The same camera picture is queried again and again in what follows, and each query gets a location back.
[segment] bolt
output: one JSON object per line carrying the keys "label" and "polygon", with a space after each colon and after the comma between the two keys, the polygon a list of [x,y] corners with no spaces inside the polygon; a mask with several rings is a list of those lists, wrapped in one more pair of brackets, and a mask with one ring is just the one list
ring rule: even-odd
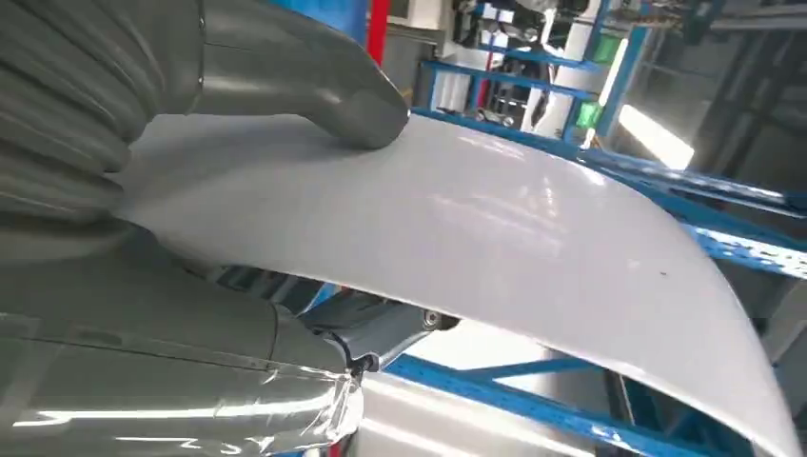
{"label": "bolt", "polygon": [[425,328],[433,328],[440,323],[440,313],[437,311],[424,311],[423,312],[423,326]]}

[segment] clear plastic wrap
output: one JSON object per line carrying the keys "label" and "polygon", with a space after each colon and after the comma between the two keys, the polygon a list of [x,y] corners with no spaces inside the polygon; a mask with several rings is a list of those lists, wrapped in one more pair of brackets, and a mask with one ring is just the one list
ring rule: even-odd
{"label": "clear plastic wrap", "polygon": [[347,373],[63,348],[0,455],[266,456],[335,443],[363,413]]}

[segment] gray robot arm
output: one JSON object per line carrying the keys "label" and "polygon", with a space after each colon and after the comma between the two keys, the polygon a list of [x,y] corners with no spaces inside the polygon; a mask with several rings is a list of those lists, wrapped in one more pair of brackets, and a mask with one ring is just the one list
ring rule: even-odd
{"label": "gray robot arm", "polygon": [[0,5],[0,210],[86,222],[159,113],[302,115],[346,144],[393,141],[408,108],[364,50],[252,0]]}
{"label": "gray robot arm", "polygon": [[355,427],[343,348],[109,216],[106,173],[159,113],[383,147],[408,109],[361,47],[250,0],[8,1],[0,38],[0,455],[266,455]]}

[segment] white car body panel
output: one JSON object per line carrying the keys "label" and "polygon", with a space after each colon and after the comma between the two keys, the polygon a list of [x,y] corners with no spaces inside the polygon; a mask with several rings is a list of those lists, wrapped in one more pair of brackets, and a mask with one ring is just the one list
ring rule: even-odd
{"label": "white car body panel", "polygon": [[775,456],[801,455],[718,269],[670,215],[594,171],[418,116],[373,152],[341,149],[293,116],[161,116],[133,150],[119,215],[184,255],[527,335]]}

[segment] gray hose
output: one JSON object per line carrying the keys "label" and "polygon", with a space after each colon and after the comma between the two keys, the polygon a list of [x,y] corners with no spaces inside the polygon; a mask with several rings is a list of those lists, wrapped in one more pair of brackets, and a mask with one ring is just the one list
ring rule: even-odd
{"label": "gray hose", "polygon": [[159,113],[295,113],[361,149],[408,120],[358,44],[252,0],[0,2],[0,88],[0,217],[73,223]]}

